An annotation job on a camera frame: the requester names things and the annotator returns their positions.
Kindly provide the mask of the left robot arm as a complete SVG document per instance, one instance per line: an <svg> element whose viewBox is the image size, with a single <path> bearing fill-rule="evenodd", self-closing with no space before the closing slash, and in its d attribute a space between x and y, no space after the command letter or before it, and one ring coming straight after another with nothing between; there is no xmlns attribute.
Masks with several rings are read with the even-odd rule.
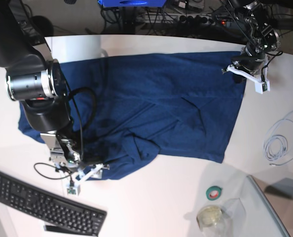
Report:
<svg viewBox="0 0 293 237"><path fill-rule="evenodd" d="M242 73L246 79L268 85L266 74L270 62L283 54L280 37L270 25L268 14L258 0L221 0L220 3L247 40L239 56L231 58L225 71Z"/></svg>

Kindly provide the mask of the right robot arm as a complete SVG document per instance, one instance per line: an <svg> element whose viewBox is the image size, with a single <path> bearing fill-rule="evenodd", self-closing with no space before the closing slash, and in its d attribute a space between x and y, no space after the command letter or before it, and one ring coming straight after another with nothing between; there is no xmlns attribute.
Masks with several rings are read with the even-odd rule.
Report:
<svg viewBox="0 0 293 237"><path fill-rule="evenodd" d="M74 97L89 93L92 103L96 95L88 87L71 90L40 29L30 20L20 0L0 0L0 67L6 70L6 91L19 101L30 126L39 131L50 150L57 168L79 179L100 179L104 164L84 150L81 123L73 131L71 107Z"/></svg>

